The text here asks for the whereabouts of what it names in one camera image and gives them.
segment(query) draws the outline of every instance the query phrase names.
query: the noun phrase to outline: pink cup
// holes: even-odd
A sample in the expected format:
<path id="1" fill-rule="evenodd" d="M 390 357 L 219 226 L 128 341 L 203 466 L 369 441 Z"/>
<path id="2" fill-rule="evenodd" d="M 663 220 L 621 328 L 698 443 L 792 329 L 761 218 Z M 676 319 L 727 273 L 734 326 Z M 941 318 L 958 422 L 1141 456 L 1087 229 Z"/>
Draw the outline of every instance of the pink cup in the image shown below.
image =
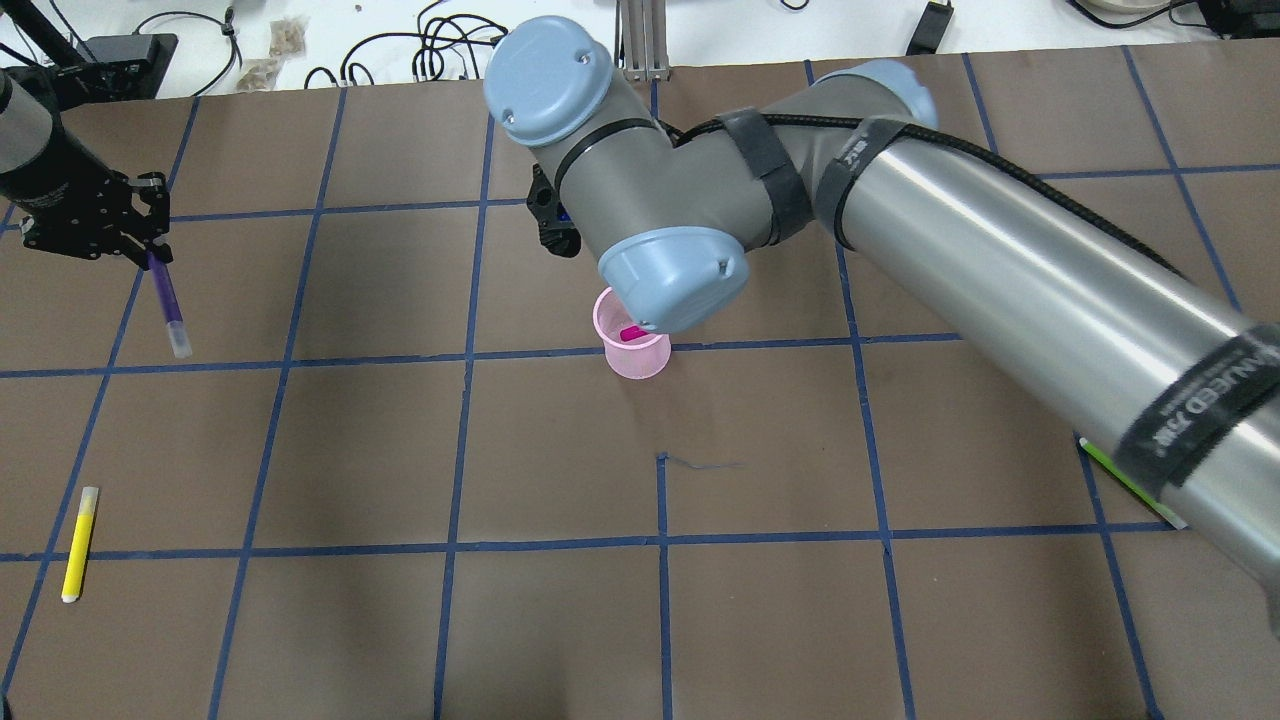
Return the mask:
<path id="1" fill-rule="evenodd" d="M 612 287 L 604 288 L 600 297 L 595 299 L 591 324 L 595 325 L 595 334 L 604 342 L 604 359 L 609 361 L 613 372 L 623 378 L 632 380 L 652 378 L 671 360 L 671 336 L 646 334 L 622 342 L 622 331 L 636 322 L 627 314 L 618 296 L 613 295 Z"/>

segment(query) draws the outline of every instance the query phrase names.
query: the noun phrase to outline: white floor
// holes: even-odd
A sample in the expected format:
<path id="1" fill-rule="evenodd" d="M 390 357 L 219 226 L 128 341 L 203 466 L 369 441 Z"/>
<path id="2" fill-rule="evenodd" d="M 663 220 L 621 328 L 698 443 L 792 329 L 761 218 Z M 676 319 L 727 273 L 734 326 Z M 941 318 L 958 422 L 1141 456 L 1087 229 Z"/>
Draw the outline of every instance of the white floor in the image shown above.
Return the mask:
<path id="1" fill-rule="evenodd" d="M 55 26 L 49 0 L 35 0 Z M 778 0 L 668 0 L 668 42 L 673 65 L 722 65 L 783 60 L 901 55 L 927 0 L 810 0 L 801 12 Z M 1210 40 L 1207 29 L 1185 28 L 1157 18 L 1142 27 L 1112 31 L 1089 24 L 1065 0 L 952 0 L 955 15 L 942 53 L 1092 47 Z M 268 23 L 283 17 L 307 18 L 307 54 L 289 60 L 276 88 L 302 87 L 315 65 L 337 70 L 347 50 L 378 32 L 412 32 L 428 0 L 236 0 L 236 26 L 246 59 L 264 58 L 270 44 Z M 59 6 L 84 37 L 122 35 L 152 13 L 196 10 L 221 17 L 224 0 L 60 0 Z M 561 14 L 582 23 L 605 46 L 613 44 L 613 0 L 447 0 L 433 14 L 475 13 L 508 27 L 536 15 Z M 1194 8 L 1179 10 L 1199 22 Z M 161 96 L 189 95 L 225 63 L 227 40 L 202 20 L 155 22 L 151 31 L 177 33 L 177 56 Z M 0 41 L 26 53 L 12 20 L 0 19 Z M 408 82 L 413 38 L 380 40 L 356 59 L 375 79 Z M 458 70 L 451 59 L 451 74 Z M 210 92 L 232 92 L 238 70 Z"/>

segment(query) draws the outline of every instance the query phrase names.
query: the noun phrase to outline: light blue joint cap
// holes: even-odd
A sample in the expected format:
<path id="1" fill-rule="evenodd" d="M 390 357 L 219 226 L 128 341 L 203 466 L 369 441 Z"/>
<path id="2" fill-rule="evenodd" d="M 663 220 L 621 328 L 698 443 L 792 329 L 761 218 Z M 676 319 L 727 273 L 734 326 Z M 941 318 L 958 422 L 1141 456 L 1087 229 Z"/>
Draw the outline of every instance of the light blue joint cap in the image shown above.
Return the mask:
<path id="1" fill-rule="evenodd" d="M 938 109 L 933 105 L 929 88 L 920 85 L 915 72 L 897 60 L 870 60 L 856 68 L 836 70 L 818 78 L 822 82 L 840 76 L 864 77 L 883 85 L 911 111 L 911 117 L 922 126 L 938 129 Z"/>
<path id="2" fill-rule="evenodd" d="M 652 333 L 678 333 L 737 297 L 750 268 L 733 236 L 703 227 L 631 236 L 600 256 L 600 277 Z"/>
<path id="3" fill-rule="evenodd" d="M 612 79 L 613 63 L 603 45 L 573 20 L 545 15 L 521 23 L 498 44 L 484 99 L 512 140 L 541 147 L 582 127 Z"/>

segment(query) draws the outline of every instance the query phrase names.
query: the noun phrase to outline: green marker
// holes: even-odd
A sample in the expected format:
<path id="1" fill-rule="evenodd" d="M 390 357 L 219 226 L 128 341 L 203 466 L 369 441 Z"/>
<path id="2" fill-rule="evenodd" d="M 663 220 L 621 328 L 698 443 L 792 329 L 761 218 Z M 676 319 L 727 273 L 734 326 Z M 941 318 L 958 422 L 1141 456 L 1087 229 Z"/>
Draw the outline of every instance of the green marker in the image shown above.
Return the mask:
<path id="1" fill-rule="evenodd" d="M 1084 439 L 1082 437 L 1080 438 L 1080 447 L 1084 448 L 1084 451 L 1089 454 L 1089 457 L 1097 460 L 1098 465 L 1102 465 L 1103 468 L 1106 468 L 1107 473 L 1111 473 L 1112 475 L 1115 475 L 1115 478 L 1117 480 L 1120 480 L 1121 483 L 1124 483 L 1124 486 L 1126 488 L 1129 488 L 1130 492 L 1133 492 L 1134 495 L 1137 495 L 1143 502 L 1147 503 L 1148 507 L 1151 507 L 1161 518 L 1164 518 L 1166 523 L 1169 523 L 1170 525 L 1172 525 L 1175 529 L 1179 529 L 1179 530 L 1187 528 L 1187 520 L 1183 520 L 1181 518 L 1179 518 L 1176 512 L 1174 512 L 1172 510 L 1170 510 L 1167 506 L 1161 505 L 1158 500 L 1156 500 L 1155 497 L 1151 497 L 1151 495 L 1148 495 L 1147 491 L 1142 489 L 1140 487 L 1138 487 L 1137 483 L 1134 483 L 1133 480 L 1130 480 L 1129 475 L 1125 475 L 1124 473 L 1121 473 L 1120 468 L 1116 468 L 1115 462 L 1112 462 L 1110 457 L 1107 457 L 1106 455 L 1102 454 L 1101 450 L 1098 450 L 1098 446 L 1093 445 L 1092 442 L 1089 442 L 1089 441 L 1087 441 L 1087 439 Z"/>

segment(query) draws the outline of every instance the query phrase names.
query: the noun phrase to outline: black strap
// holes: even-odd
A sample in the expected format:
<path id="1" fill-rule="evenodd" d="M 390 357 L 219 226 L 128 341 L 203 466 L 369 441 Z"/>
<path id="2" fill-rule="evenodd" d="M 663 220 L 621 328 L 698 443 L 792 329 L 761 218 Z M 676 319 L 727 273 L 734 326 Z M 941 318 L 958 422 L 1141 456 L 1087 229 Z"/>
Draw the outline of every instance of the black strap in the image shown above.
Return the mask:
<path id="1" fill-rule="evenodd" d="M 582 137 L 582 140 L 579 140 L 573 145 L 573 147 L 568 149 L 568 152 L 566 152 L 564 158 L 561 159 L 559 167 L 556 168 L 556 182 L 553 183 L 556 186 L 556 192 L 559 192 L 559 186 L 564 181 L 564 173 L 568 172 L 570 165 L 572 165 L 573 160 L 577 160 L 582 155 L 582 152 L 586 152 L 588 150 L 591 149 L 593 145 L 604 140 L 605 137 L 609 137 L 611 135 L 616 135 L 625 129 L 631 129 L 631 128 L 658 129 L 658 126 L 653 124 L 653 120 L 649 119 L 626 118 L 622 120 L 613 120 L 612 123 L 605 123 L 595 128 L 594 131 L 589 132 L 585 137 Z"/>
<path id="2" fill-rule="evenodd" d="M 1215 348 L 1160 393 L 1120 438 L 1116 466 L 1158 498 L 1181 487 L 1235 425 L 1280 391 L 1280 323 Z"/>
<path id="3" fill-rule="evenodd" d="M 854 136 L 840 149 L 840 154 L 827 163 L 827 169 L 818 181 L 818 191 L 814 193 L 818 222 L 849 250 L 854 250 L 854 246 L 840 227 L 849 191 L 867 165 L 897 140 L 906 126 L 906 120 L 895 118 L 867 118 L 858 124 Z"/>
<path id="4" fill-rule="evenodd" d="M 724 132 L 746 160 L 751 176 L 764 183 L 773 204 L 773 228 L 767 245 L 777 245 L 800 232 L 813 219 L 813 206 L 791 155 L 778 133 L 755 108 L 717 115 Z"/>

